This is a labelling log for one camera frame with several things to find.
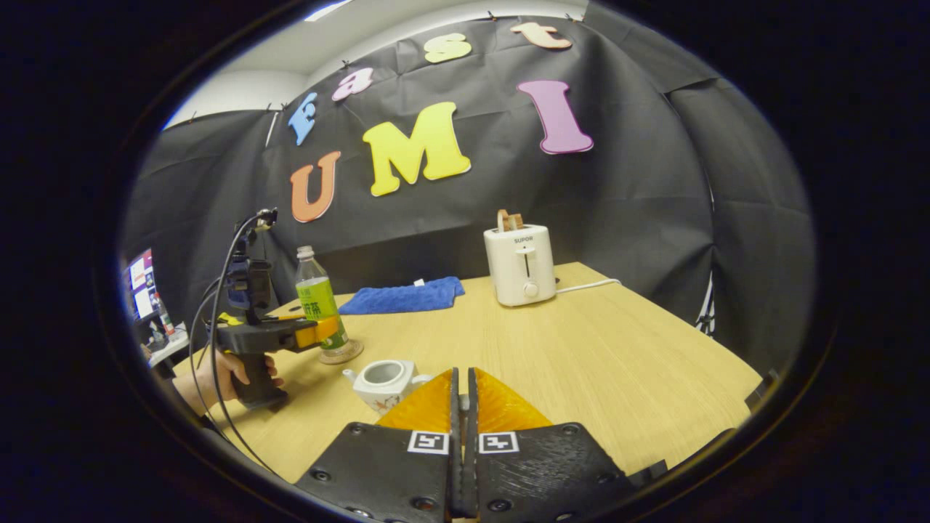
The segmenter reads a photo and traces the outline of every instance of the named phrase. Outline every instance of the monitor screen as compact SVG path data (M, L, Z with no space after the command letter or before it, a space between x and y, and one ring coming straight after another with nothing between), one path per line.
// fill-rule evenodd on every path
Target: monitor screen
M128 305L134 319L142 319L155 312L155 272L152 250L137 256L126 268L123 281L128 290Z

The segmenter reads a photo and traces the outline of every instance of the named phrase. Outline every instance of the blue cloth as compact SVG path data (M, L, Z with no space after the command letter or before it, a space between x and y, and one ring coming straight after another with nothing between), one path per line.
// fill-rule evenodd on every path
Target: blue cloth
M465 294L462 282L454 276L428 281L417 287L364 287L339 308L341 315L385 315L448 309L456 296Z

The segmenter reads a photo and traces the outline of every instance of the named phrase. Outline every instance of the black fabric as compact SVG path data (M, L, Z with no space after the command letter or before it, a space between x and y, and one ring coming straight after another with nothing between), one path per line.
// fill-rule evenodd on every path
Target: black fabric
M573 46L544 49L510 31L531 20ZM127 251L153 247L163 299L187 317L219 271L233 223L258 208L279 208L253 252L274 263L281 302L296 297L295 253L308 244L337 293L487 275L482 232L506 208L550 228L556 263L584 262L690 324L713 267L718 339L760 371L777 367L804 331L813 279L810 222L788 153L751 104L696 57L594 5L586 22L447 25L355 60L276 118L237 112L170 128L142 167ZM449 33L465 34L472 52L427 62L423 44ZM374 68L373 84L333 102L339 81L363 67ZM590 151L540 150L537 110L516 89L539 79L570 86L569 104L594 140ZM287 121L311 91L314 128L297 146ZM457 105L454 129L471 170L401 179L395 193L373 196L363 134L391 122L409 136L419 112L442 101ZM333 151L341 156L331 206L318 220L296 221L291 174L314 165L315 200L317 162ZM744 197L760 187L755 199ZM747 209L747 201L757 205Z

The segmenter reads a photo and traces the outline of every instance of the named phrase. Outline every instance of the white toaster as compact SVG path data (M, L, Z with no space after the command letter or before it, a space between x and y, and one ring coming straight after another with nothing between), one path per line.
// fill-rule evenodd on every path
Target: white toaster
M485 231L485 250L494 293L502 305L526 305L555 296L548 228L489 229Z

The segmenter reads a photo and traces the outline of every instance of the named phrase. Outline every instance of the letter m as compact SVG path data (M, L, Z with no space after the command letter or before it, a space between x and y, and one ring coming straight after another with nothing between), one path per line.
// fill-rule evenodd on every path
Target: letter m
M400 187L401 182L393 175L391 164L407 183L416 183L424 152L423 176L427 180L454 176L472 168L472 161L458 149L456 131L452 128L455 110L456 104L452 101L426 107L419 112L410 138L391 122L378 124L362 135L362 140L371 145L374 162L375 183L371 186L371 194L382 196Z

